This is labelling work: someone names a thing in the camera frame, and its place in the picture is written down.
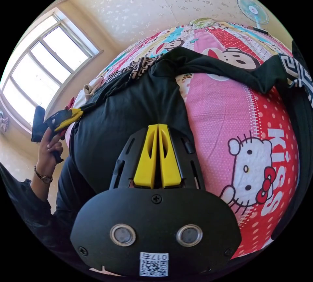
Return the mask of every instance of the finger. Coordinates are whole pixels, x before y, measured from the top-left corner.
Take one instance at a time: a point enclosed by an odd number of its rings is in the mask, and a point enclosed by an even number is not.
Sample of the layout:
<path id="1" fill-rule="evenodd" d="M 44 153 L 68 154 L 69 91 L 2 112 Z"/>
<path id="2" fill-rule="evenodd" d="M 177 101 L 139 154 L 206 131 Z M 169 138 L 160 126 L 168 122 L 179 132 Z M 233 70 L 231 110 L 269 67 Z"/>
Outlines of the finger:
<path id="1" fill-rule="evenodd" d="M 63 153 L 63 147 L 62 146 L 57 146 L 56 148 L 55 148 L 55 150 L 56 151 L 58 151 L 59 153 L 60 153 L 60 155 Z"/>
<path id="2" fill-rule="evenodd" d="M 55 151 L 57 149 L 57 147 L 61 147 L 61 146 L 62 146 L 62 143 L 61 142 L 57 142 L 53 146 L 48 148 L 48 152 L 53 152 L 53 151 Z"/>
<path id="3" fill-rule="evenodd" d="M 44 133 L 44 135 L 43 135 L 41 141 L 42 141 L 43 143 L 49 144 L 51 134 L 52 134 L 52 130 L 48 127 L 48 129 L 47 129 L 46 132 Z"/>
<path id="4" fill-rule="evenodd" d="M 59 140 L 61 139 L 61 136 L 59 134 L 55 135 L 52 140 L 48 143 L 47 148 L 51 148 L 54 146 Z"/>

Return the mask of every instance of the wristwatch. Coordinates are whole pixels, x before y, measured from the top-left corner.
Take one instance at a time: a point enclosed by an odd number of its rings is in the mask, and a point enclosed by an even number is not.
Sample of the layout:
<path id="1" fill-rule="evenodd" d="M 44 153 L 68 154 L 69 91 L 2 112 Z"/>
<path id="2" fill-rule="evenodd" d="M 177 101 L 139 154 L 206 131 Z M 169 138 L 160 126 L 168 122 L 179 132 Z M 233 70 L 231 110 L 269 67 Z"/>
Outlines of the wristwatch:
<path id="1" fill-rule="evenodd" d="M 36 166 L 34 167 L 34 171 L 35 174 L 37 175 L 37 177 L 44 183 L 44 184 L 48 184 L 51 183 L 53 178 L 52 177 L 48 177 L 47 175 L 40 175 L 37 170 L 36 170 Z"/>

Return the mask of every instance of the person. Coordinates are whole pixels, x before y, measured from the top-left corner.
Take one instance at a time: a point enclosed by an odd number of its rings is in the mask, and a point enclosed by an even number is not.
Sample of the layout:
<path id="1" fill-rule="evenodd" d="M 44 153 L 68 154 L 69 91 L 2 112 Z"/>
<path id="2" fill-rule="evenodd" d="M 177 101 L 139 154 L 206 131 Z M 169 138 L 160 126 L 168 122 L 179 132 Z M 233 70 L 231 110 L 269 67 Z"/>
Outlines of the person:
<path id="1" fill-rule="evenodd" d="M 39 176 L 53 177 L 57 164 L 52 152 L 63 153 L 60 135 L 55 135 L 49 141 L 51 133 L 52 130 L 48 128 L 39 144 L 36 171 L 31 179 L 18 181 L 1 163 L 0 174 L 10 199 L 32 233 L 61 260 L 92 275 L 95 273 L 90 272 L 90 267 L 80 259 L 69 237 L 77 213 L 95 196 L 95 192 L 79 174 L 71 157 L 68 156 L 58 181 L 56 211 L 51 214 L 48 202 L 51 182 L 44 182 L 39 178 Z"/>

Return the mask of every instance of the circular sensor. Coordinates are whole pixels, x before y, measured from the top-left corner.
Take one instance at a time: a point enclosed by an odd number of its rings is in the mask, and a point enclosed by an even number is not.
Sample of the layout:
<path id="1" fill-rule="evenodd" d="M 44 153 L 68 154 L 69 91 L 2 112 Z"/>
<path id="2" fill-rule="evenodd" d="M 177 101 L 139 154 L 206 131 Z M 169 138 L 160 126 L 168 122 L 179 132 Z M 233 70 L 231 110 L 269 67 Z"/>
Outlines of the circular sensor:
<path id="1" fill-rule="evenodd" d="M 202 236 L 203 232 L 200 227 L 194 224 L 188 224 L 179 229 L 176 235 L 176 239 L 180 245 L 185 247 L 192 247 L 201 241 Z"/>
<path id="2" fill-rule="evenodd" d="M 110 231 L 110 238 L 116 245 L 130 246 L 136 240 L 135 230 L 127 224 L 117 224 Z"/>

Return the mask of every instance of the qr code sticker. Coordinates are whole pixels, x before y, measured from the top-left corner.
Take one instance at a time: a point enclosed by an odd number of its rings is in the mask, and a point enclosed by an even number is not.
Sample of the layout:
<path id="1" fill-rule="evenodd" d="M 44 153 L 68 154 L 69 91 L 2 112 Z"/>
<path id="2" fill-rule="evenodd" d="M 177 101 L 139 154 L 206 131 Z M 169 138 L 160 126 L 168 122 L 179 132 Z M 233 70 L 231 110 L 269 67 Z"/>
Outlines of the qr code sticker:
<path id="1" fill-rule="evenodd" d="M 169 255 L 140 253 L 140 276 L 168 276 Z"/>

